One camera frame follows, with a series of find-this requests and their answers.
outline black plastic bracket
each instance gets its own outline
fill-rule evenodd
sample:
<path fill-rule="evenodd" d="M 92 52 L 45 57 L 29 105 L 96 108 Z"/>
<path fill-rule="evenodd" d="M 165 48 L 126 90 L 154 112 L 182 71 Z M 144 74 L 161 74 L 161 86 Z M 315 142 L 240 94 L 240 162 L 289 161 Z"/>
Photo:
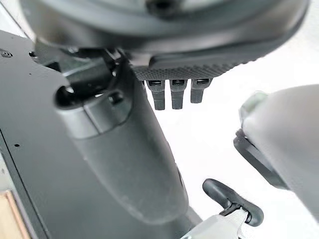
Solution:
<path fill-rule="evenodd" d="M 210 86 L 213 79 L 191 80 L 190 102 L 199 104 L 203 100 L 204 90 Z"/>
<path fill-rule="evenodd" d="M 250 226 L 257 227 L 263 222 L 263 211 L 255 204 L 252 204 L 242 198 L 238 193 L 225 184 L 215 179 L 206 179 L 203 183 L 203 190 L 212 200 L 216 201 L 225 209 L 220 213 L 220 215 L 226 216 L 242 207 L 248 212 L 248 217 L 245 223 Z"/>
<path fill-rule="evenodd" d="M 187 80 L 172 80 L 169 81 L 171 93 L 171 107 L 174 110 L 183 108 L 184 91 L 187 86 Z"/>
<path fill-rule="evenodd" d="M 165 81 L 146 81 L 152 92 L 155 110 L 165 110 Z"/>
<path fill-rule="evenodd" d="M 237 151 L 276 188 L 289 190 L 286 183 L 277 174 L 265 156 L 246 138 L 243 130 L 236 132 L 234 146 Z"/>

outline small black lever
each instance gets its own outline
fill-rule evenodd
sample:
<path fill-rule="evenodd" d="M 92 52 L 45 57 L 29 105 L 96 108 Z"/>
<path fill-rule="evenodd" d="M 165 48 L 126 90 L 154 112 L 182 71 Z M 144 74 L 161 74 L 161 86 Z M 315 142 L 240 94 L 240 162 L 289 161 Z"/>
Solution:
<path fill-rule="evenodd" d="M 245 223 L 250 226 L 257 227 L 263 222 L 263 211 L 255 204 L 252 204 L 242 198 L 238 193 L 227 187 L 225 184 L 214 179 L 206 179 L 203 183 L 203 190 L 212 200 L 216 201 L 225 209 L 220 213 L 221 215 L 226 216 L 242 207 L 248 212 L 248 217 Z"/>

